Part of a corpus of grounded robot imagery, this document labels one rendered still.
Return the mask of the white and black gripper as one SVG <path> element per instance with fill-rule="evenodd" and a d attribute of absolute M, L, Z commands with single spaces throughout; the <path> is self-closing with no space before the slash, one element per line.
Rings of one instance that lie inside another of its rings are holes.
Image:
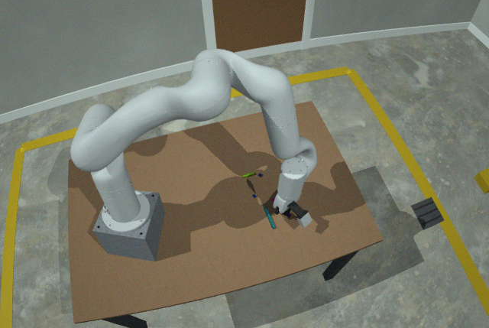
<path fill-rule="evenodd" d="M 293 200 L 295 202 L 297 202 L 299 200 L 299 198 L 297 198 L 296 200 Z M 292 203 L 293 201 L 286 201 L 286 200 L 283 200 L 278 194 L 276 195 L 275 197 L 275 200 L 274 200 L 274 205 L 273 207 L 276 208 L 275 210 L 275 213 L 276 214 L 279 214 L 279 213 L 282 213 L 282 215 L 284 214 L 285 216 L 287 215 L 287 211 L 288 213 L 290 213 L 290 209 L 287 205 L 289 205 L 290 203 Z M 286 212 L 285 212 L 286 211 Z M 284 213 L 285 212 L 285 213 Z"/>

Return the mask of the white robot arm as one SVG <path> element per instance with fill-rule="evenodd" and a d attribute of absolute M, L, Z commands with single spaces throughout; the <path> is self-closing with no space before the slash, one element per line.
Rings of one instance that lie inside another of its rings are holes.
<path fill-rule="evenodd" d="M 105 204 L 102 220 L 110 230 L 134 231 L 147 221 L 151 211 L 147 197 L 134 190 L 124 150 L 164 123 L 177 119 L 204 122 L 221 115 L 230 103 L 232 88 L 261 105 L 271 149 L 284 160 L 279 196 L 287 201 L 300 197 L 307 177 L 316 167 L 317 154 L 315 145 L 299 134 L 289 79 L 277 69 L 253 63 L 229 50 L 208 49 L 196 56 L 191 79 L 183 86 L 155 86 L 117 111 L 99 103 L 83 116 L 70 155 L 80 170 L 91 172 Z M 303 228 L 312 222 L 309 212 L 295 201 L 287 206 L 297 214 Z"/>

